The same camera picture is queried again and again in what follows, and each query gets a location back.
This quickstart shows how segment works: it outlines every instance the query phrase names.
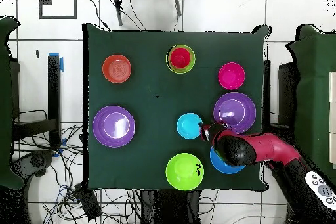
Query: lime green bowl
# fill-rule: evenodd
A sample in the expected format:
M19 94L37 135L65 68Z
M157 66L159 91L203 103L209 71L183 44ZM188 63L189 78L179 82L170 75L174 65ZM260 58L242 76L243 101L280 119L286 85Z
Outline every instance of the lime green bowl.
M204 168L192 154L182 153L172 157L165 168L168 183L178 190L193 190L202 182Z
M190 53L190 62L185 68L175 68L170 62L171 53L173 52L173 49L177 49L177 48L184 48L188 50ZM195 53L189 46L186 46L186 45L175 45L171 47L165 58L168 68L176 74L185 74L186 72L189 72L194 67L195 60L196 60Z

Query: purple plate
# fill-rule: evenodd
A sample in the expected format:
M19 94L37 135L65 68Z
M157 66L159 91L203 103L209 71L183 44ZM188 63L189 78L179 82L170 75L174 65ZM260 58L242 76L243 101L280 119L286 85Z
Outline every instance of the purple plate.
M132 115L120 106L100 109L93 119L93 133L104 146L119 148L132 140L135 121Z
M227 93L219 98L213 109L216 121L224 121L233 132L247 131L255 122L256 110L253 101L245 94Z

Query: red cup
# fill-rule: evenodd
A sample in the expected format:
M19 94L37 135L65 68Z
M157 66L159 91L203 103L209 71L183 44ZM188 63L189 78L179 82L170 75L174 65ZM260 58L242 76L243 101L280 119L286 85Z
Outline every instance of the red cup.
M170 62L175 68L185 68L190 63L189 51L182 47L173 49Z

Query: green panel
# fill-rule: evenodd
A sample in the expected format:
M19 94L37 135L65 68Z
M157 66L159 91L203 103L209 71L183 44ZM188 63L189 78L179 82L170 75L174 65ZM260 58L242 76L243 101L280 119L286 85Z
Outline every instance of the green panel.
M295 53L301 80L297 86L295 140L298 147L336 185L329 162L329 72L336 71L336 35L300 29L289 46Z
M12 148L13 101L11 66L9 63L9 34L18 27L18 22L10 17L0 17L0 185L10 189L21 189L24 181L9 167Z
M196 155L204 165L198 189L264 190L259 165L235 175L218 172L209 158L210 145L201 138L183 139L176 130L185 112L195 112L209 123L217 99L227 93L217 74L227 62L240 63L245 83L237 90L256 105L257 119L249 133L261 131L263 42L268 27L255 33L215 32L106 32L87 24L89 34L89 187L170 189L165 178L169 159L180 152ZM176 44L190 46L194 68L174 74L166 63L167 51ZM108 82L102 74L104 60L125 55L132 64L131 77L122 84ZM136 122L133 140L121 148L108 148L93 135L95 114L108 105L126 108Z

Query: blue bowl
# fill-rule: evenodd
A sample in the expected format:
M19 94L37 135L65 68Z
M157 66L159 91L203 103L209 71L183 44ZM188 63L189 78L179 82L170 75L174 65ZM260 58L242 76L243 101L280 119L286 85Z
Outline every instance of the blue bowl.
M195 113L185 113L177 121L177 132L185 139L195 139L200 135L202 119Z
M240 172L245 166L229 166L216 154L213 147L210 150L210 160L218 171L224 174L235 174Z

